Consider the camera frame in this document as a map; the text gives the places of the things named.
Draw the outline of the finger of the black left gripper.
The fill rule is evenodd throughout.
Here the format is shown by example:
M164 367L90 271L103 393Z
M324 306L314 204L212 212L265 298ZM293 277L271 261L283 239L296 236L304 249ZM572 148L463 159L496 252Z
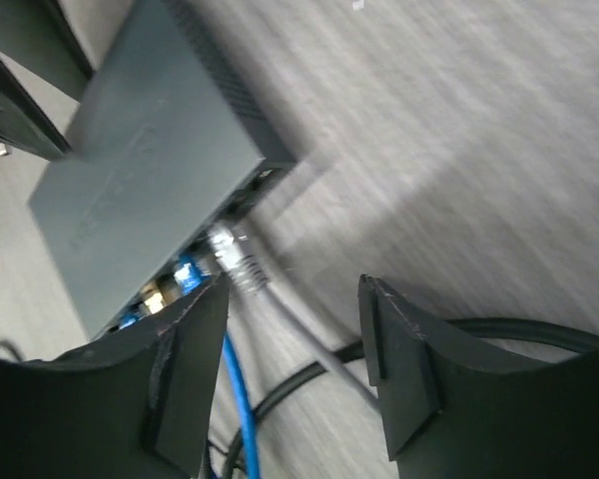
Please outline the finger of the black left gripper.
M64 136L1 60L0 142L47 161L70 151Z

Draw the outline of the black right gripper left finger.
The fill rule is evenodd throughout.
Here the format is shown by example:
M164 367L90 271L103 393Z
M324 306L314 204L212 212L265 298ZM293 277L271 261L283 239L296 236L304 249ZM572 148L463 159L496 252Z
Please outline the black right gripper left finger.
M50 360L0 359L0 478L193 478L209 431L230 285Z

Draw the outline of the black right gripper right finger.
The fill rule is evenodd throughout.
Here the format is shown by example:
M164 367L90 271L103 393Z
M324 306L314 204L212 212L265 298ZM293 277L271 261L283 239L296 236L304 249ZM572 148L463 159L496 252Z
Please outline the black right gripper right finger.
M358 310L400 477L599 478L599 336L528 319L442 319L369 275Z

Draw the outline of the black network switch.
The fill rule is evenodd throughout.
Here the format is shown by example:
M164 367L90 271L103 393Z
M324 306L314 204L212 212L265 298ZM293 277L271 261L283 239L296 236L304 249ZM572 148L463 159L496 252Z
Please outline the black network switch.
M29 207L90 338L297 161L189 1L133 4L66 138Z

